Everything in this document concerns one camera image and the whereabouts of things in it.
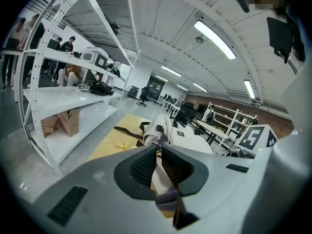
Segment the yellow table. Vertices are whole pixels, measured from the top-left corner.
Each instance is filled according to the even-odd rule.
[[[116,125],[118,127],[124,127],[128,129],[131,133],[138,134],[143,136],[142,130],[139,128],[142,122],[151,122],[148,119],[127,114],[121,121]],[[124,149],[117,147],[116,144],[120,143],[128,143],[129,147],[133,147],[137,144],[138,138],[127,135],[126,133],[112,129],[109,134],[105,137],[105,139],[98,145],[98,147],[93,151],[90,155],[88,161],[100,157],[105,157],[108,155],[116,154],[123,152]]]

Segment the brick wall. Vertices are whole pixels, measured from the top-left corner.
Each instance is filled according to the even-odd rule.
[[[253,117],[257,115],[258,124],[268,124],[273,129],[278,138],[289,135],[294,129],[291,120],[271,114],[258,108],[245,106],[239,103],[193,95],[186,95],[184,102],[187,101],[194,103],[194,108],[197,108],[199,104],[209,104],[209,102],[230,109],[234,109],[234,107],[236,106],[236,108],[239,109],[239,111],[243,111],[244,114],[251,115]]]

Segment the white pants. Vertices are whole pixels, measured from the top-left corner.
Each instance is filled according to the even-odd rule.
[[[63,86],[64,80],[67,81],[67,87],[72,87],[74,84],[79,82],[79,79],[74,72],[70,72],[68,76],[65,75],[65,70],[60,69],[58,72],[58,84]]]

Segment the gray floor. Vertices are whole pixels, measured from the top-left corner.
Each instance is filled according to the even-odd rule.
[[[14,102],[12,90],[1,92],[1,112],[4,124],[1,123],[0,162],[7,172],[12,188],[29,202],[34,200],[49,186],[59,180],[52,168],[30,146],[24,129],[21,128],[20,113]],[[164,110],[154,102],[146,102],[147,107],[137,105],[137,100],[127,97],[118,106],[119,110],[89,134],[60,164],[64,175],[85,163],[112,128],[126,115],[134,114],[153,120]]]

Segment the light fixture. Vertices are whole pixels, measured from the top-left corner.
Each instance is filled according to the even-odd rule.
[[[181,87],[180,85],[177,85],[177,87],[182,88],[182,89],[185,90],[185,91],[188,91],[187,89]]]
[[[247,87],[247,90],[248,90],[250,98],[251,99],[255,99],[254,91],[253,91],[253,88],[252,88],[252,84],[250,83],[250,80],[244,80],[244,83],[245,83],[245,85]]]
[[[162,66],[161,68],[163,68],[164,70],[167,70],[167,71],[169,71],[170,73],[173,73],[173,74],[175,74],[176,76],[179,76],[179,77],[181,77],[181,75],[179,75],[178,73],[176,73],[175,71],[172,71],[171,69],[169,69],[169,68],[166,68],[165,66]]]
[[[197,85],[195,82],[193,83],[197,88],[200,88],[202,91],[207,92],[207,90],[203,89],[201,86]]]
[[[214,44],[217,45],[230,60],[233,60],[236,58],[236,55],[234,54],[232,49],[230,49],[229,46],[224,42],[224,40],[222,40],[220,36],[218,36],[212,29],[210,29],[207,25],[205,25],[201,20],[198,20],[194,24],[194,28],[199,30],[206,37],[208,37],[211,41],[213,41]]]
[[[156,76],[156,77],[159,78],[159,79],[161,79],[161,80],[168,81],[168,80],[166,80],[166,79],[164,79],[164,78],[162,78],[162,77],[160,77],[160,76]]]

